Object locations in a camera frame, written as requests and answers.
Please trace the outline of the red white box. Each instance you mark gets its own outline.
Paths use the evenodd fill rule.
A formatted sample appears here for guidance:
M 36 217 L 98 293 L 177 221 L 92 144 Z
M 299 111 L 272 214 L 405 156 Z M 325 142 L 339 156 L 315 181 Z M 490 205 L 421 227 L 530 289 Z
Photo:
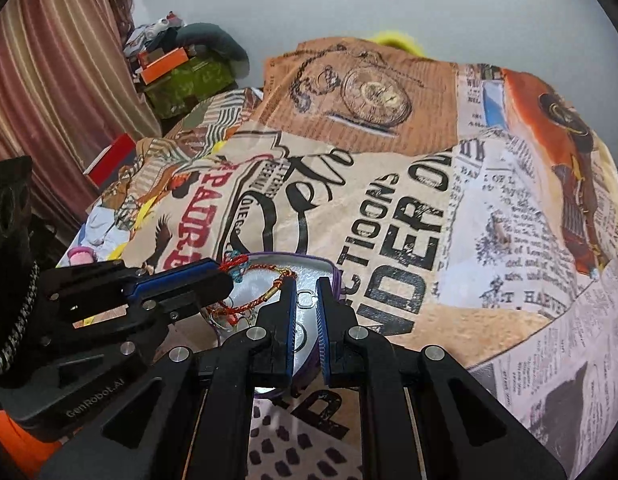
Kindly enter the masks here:
M 96 188 L 103 191 L 118 179 L 119 170 L 122 167 L 132 165 L 136 154 L 135 145 L 129 133 L 120 134 L 114 142 L 95 157 L 83 174 Z

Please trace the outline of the newspaper print bed blanket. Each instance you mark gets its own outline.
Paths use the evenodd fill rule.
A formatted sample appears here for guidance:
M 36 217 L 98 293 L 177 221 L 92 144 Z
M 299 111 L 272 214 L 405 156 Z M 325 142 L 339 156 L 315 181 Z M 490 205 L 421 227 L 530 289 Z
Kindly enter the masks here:
M 116 255 L 330 260 L 369 330 L 482 368 L 568 477 L 592 463 L 618 423 L 618 174 L 552 87 L 323 38 L 199 109 L 96 202 Z

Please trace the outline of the striped pink curtain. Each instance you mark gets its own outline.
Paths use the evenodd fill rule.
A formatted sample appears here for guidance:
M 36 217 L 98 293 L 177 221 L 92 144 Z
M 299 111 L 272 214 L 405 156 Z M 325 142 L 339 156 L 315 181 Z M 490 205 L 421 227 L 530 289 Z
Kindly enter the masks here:
M 0 160 L 33 160 L 32 209 L 74 235 L 100 195 L 83 171 L 120 134 L 160 136 L 123 45 L 132 0 L 7 0 L 0 11 Z

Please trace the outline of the orange box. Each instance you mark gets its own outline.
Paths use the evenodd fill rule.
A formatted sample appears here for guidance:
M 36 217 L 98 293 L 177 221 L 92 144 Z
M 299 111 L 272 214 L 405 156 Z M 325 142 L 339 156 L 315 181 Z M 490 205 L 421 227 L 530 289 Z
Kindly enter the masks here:
M 151 84 L 162 76 L 165 76 L 170 70 L 183 65 L 189 60 L 187 50 L 178 48 L 157 58 L 156 61 L 149 63 L 141 70 L 141 79 L 144 84 Z

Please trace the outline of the dark grey cloth pile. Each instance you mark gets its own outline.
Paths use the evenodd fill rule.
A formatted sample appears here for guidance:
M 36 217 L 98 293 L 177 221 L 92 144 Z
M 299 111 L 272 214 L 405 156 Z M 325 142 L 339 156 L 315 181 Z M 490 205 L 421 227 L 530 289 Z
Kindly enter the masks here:
M 175 48 L 193 47 L 196 52 L 213 52 L 229 63 L 236 79 L 244 79 L 251 71 L 246 50 L 220 26 L 210 23 L 193 23 L 180 28 L 169 28 L 158 42 L 165 53 Z

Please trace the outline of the yellow fluffy pillow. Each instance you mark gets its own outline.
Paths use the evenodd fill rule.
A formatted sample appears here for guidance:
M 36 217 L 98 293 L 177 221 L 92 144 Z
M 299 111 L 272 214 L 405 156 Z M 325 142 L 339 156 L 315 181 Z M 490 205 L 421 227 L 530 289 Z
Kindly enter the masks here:
M 371 37 L 371 41 L 381 46 L 402 50 L 403 52 L 410 53 L 419 58 L 425 58 L 426 56 L 423 48 L 420 47 L 413 38 L 403 32 L 397 32 L 397 30 L 378 32 Z

